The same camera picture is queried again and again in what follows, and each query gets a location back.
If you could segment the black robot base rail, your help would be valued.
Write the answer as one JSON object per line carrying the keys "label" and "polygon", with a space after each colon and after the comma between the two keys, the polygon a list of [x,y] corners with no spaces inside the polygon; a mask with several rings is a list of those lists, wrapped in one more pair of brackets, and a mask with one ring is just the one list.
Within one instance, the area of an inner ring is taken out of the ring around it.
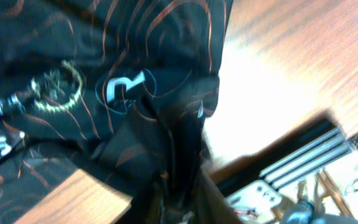
{"label": "black robot base rail", "polygon": [[352,216],[325,168],[353,151],[340,125],[329,117],[291,131],[265,149],[214,171],[212,178],[244,223],[276,223],[291,204],[280,191],[305,179],[317,179],[324,196],[340,214]]}

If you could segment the black printed cycling jersey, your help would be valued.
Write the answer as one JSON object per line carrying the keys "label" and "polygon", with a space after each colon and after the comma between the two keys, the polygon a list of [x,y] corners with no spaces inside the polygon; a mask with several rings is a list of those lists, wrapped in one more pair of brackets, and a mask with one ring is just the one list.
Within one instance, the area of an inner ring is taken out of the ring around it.
{"label": "black printed cycling jersey", "polygon": [[0,1],[0,223],[237,223],[203,170],[232,1]]}

